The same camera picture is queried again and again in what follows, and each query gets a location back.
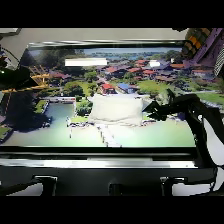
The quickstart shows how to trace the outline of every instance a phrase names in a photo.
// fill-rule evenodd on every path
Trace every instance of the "white cloth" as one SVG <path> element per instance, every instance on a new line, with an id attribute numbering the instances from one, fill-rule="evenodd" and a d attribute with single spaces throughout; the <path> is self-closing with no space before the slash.
<path id="1" fill-rule="evenodd" d="M 140 126 L 142 122 L 142 99 L 95 95 L 89 122 Z"/>

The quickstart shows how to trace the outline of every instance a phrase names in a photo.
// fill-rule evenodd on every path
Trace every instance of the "lake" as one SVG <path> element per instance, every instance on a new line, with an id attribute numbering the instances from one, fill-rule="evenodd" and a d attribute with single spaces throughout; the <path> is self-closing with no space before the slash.
<path id="1" fill-rule="evenodd" d="M 73 116 L 72 104 L 50 104 L 46 115 L 52 116 L 49 128 L 28 133 L 14 132 L 3 146 L 105 147 L 94 126 L 70 128 L 66 117 Z M 186 122 L 167 120 L 144 127 L 109 126 L 115 140 L 123 147 L 193 147 L 194 139 Z"/>

